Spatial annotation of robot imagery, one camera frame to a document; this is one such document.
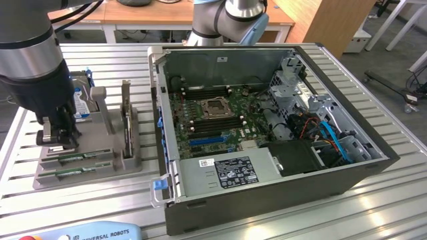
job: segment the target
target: aluminum table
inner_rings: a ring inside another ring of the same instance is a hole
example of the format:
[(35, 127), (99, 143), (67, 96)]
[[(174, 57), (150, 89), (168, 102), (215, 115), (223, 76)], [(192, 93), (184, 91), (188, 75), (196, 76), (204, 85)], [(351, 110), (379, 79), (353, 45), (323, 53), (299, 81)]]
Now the aluminum table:
[[(168, 236), (164, 210), (152, 208), (150, 202), (150, 180), (159, 176), (159, 165), (148, 46), (64, 44), (70, 70), (90, 67), (95, 85), (107, 87), (108, 108), (119, 108), (120, 84), (131, 80), (143, 170), (83, 185), (34, 190), (40, 153), (35, 133), (42, 126), (35, 114), (20, 108), (0, 151), (0, 239), (100, 220), (138, 224), (144, 239), (154, 240), (427, 238), (427, 148), (330, 52), (315, 44), (301, 46), (401, 155), (385, 172), (363, 180), (343, 195)], [(318, 92), (325, 91), (310, 72), (307, 80)]]

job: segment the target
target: blue latch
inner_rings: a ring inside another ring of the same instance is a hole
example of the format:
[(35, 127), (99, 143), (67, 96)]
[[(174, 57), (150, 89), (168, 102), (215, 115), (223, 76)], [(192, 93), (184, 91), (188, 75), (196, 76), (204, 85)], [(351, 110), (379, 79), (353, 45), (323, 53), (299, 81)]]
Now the blue latch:
[(162, 119), (162, 117), (159, 118), (159, 121), (158, 121), (158, 128), (163, 128), (163, 119)]
[(168, 181), (166, 179), (154, 181), (154, 190), (163, 190), (168, 188)]

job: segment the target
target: circuit board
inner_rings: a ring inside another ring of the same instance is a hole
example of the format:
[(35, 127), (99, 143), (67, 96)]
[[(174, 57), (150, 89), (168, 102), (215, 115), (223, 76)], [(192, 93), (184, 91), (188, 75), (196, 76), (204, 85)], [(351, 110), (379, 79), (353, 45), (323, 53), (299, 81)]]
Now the circuit board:
[(226, 141), (210, 144), (191, 145), (190, 137), (194, 133), (191, 130), (191, 121), (200, 121), (206, 119), (206, 112), (202, 107), (202, 103), (206, 99), (188, 100), (180, 93), (170, 94), (180, 159), (232, 153), (243, 150), (240, 143), (244, 141), (251, 141), (259, 146), (276, 139), (270, 131), (264, 114), (259, 111), (258, 106), (260, 99), (256, 96), (256, 93), (248, 93), (248, 89), (243, 86), (234, 86), (230, 89), (232, 92), (230, 96), (224, 98), (207, 98), (207, 100), (226, 99), (235, 118), (242, 118), (244, 125), (243, 127), (222, 130), (220, 136), (226, 137)]

